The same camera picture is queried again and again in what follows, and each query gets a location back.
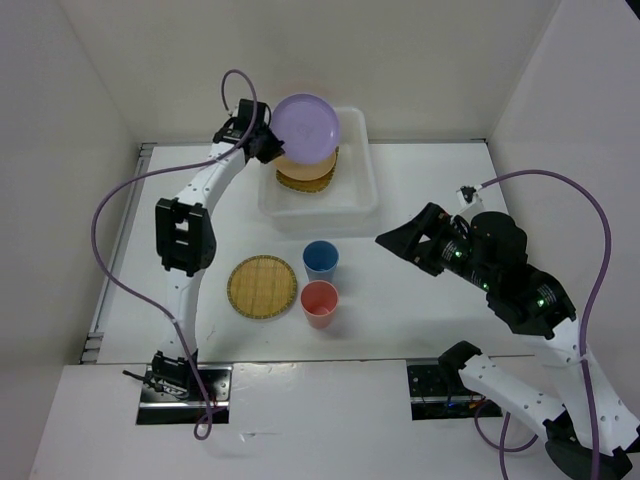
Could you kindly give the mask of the purple plastic plate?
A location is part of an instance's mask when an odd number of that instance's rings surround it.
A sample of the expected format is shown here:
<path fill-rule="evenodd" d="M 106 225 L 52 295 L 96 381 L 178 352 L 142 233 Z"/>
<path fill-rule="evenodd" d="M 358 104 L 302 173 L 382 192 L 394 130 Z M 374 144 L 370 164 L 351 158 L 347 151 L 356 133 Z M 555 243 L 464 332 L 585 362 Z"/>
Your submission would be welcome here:
<path fill-rule="evenodd" d="M 338 147 L 341 126 L 335 109 L 309 93 L 290 95 L 273 110 L 271 130 L 284 142 L 285 156 L 298 164 L 325 160 Z"/>

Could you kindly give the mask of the yellow plastic plate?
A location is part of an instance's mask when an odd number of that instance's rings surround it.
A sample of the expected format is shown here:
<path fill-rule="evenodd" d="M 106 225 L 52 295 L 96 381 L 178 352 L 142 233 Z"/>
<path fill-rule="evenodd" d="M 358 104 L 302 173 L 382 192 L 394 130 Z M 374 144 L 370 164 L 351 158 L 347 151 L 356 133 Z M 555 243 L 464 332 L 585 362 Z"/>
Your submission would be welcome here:
<path fill-rule="evenodd" d="M 328 174 L 335 166 L 337 152 L 332 152 L 326 159 L 314 164 L 296 163 L 286 156 L 274 160 L 278 172 L 297 181 L 313 181 Z"/>

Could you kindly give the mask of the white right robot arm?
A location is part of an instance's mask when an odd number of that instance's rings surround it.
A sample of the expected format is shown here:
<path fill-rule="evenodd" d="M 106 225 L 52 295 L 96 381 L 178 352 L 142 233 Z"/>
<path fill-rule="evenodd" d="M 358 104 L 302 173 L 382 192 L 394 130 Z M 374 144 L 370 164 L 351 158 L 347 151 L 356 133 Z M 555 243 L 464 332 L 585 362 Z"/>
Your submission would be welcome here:
<path fill-rule="evenodd" d="M 526 344 L 550 377 L 549 397 L 503 372 L 468 341 L 438 359 L 450 393 L 479 393 L 526 424 L 571 479 L 622 479 L 639 450 L 639 420 L 615 393 L 590 352 L 579 346 L 579 319 L 561 284 L 528 262 L 527 236 L 507 214 L 471 220 L 430 203 L 376 243 L 420 270 L 448 270 L 480 288 L 489 309 Z"/>

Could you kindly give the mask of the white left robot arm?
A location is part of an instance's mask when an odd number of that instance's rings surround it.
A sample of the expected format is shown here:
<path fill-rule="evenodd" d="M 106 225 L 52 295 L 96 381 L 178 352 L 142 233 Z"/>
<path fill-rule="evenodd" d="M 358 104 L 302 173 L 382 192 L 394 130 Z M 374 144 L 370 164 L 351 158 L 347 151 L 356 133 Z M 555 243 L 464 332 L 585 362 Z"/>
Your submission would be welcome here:
<path fill-rule="evenodd" d="M 269 163 L 284 153 L 283 142 L 271 131 L 270 107 L 248 99 L 214 135 L 209 158 L 177 196 L 155 206 L 156 251 L 167 272 L 165 309 L 173 330 L 157 349 L 150 381 L 155 389 L 176 399 L 192 397 L 199 375 L 195 321 L 199 290 L 205 270 L 212 264 L 217 241 L 211 214 L 226 188 L 252 158 Z"/>

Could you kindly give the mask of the round bamboo woven tray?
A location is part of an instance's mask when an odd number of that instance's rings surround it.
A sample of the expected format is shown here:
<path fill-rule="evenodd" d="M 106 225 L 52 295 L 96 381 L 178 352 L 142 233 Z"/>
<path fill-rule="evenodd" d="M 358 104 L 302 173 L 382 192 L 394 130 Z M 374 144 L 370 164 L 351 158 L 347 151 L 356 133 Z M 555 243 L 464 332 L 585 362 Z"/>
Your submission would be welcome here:
<path fill-rule="evenodd" d="M 297 297 L 298 282 L 291 266 L 272 255 L 257 255 L 239 263 L 229 276 L 226 292 L 233 309 L 252 320 L 271 320 Z"/>

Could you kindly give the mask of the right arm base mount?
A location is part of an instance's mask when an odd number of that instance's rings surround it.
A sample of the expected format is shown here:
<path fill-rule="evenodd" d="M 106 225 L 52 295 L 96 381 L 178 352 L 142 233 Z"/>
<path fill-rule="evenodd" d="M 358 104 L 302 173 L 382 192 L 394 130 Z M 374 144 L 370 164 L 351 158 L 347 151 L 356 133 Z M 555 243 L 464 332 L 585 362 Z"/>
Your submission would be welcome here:
<path fill-rule="evenodd" d="M 436 362 L 406 365 L 413 421 L 466 419 L 475 416 L 500 418 L 501 409 L 483 395 L 464 387 Z"/>

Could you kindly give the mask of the pink plastic cup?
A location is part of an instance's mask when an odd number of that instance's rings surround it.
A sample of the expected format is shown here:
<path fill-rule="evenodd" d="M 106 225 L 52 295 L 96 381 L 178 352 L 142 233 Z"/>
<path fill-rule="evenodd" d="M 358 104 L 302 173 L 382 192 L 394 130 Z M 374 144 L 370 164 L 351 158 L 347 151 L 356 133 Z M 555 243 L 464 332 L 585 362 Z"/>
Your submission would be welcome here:
<path fill-rule="evenodd" d="M 318 330 L 327 328 L 338 307 L 335 286 L 324 280 L 309 282 L 301 291 L 300 304 L 309 324 Z"/>

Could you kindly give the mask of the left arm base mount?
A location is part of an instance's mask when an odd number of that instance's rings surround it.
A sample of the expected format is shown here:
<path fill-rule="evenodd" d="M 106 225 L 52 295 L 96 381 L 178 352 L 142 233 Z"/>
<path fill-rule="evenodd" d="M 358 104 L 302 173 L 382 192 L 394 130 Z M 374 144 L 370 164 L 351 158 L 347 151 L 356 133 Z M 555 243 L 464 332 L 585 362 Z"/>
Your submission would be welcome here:
<path fill-rule="evenodd" d="M 229 422 L 231 365 L 199 364 L 199 373 L 213 408 L 213 424 Z M 151 366 L 143 375 L 124 369 L 122 374 L 141 384 L 137 425 L 193 425 L 206 413 L 205 401 L 195 381 L 188 389 L 171 387 L 151 379 Z"/>

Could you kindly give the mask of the blue plastic cup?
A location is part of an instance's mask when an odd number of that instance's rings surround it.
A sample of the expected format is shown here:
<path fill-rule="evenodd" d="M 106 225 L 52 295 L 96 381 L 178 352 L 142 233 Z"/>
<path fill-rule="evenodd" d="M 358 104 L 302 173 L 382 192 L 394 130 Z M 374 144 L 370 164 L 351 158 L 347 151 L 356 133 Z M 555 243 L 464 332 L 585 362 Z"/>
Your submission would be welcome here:
<path fill-rule="evenodd" d="M 303 250 L 302 259 L 309 281 L 333 282 L 339 262 L 339 252 L 333 243 L 326 240 L 309 243 Z"/>

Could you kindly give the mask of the square bamboo woven tray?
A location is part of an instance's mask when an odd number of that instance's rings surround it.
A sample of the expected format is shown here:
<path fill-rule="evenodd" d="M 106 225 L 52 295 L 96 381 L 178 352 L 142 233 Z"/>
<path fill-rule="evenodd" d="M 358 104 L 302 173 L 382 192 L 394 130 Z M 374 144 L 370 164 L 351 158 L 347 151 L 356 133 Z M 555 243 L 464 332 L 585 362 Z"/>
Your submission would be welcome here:
<path fill-rule="evenodd" d="M 337 152 L 337 159 L 338 159 L 339 148 L 336 148 L 334 151 Z M 335 173 L 335 168 L 336 168 L 336 164 L 328 174 L 313 181 L 293 180 L 289 177 L 286 177 L 285 175 L 281 174 L 276 170 L 276 180 L 285 188 L 289 190 L 293 190 L 295 192 L 305 193 L 305 194 L 320 193 L 330 185 Z"/>

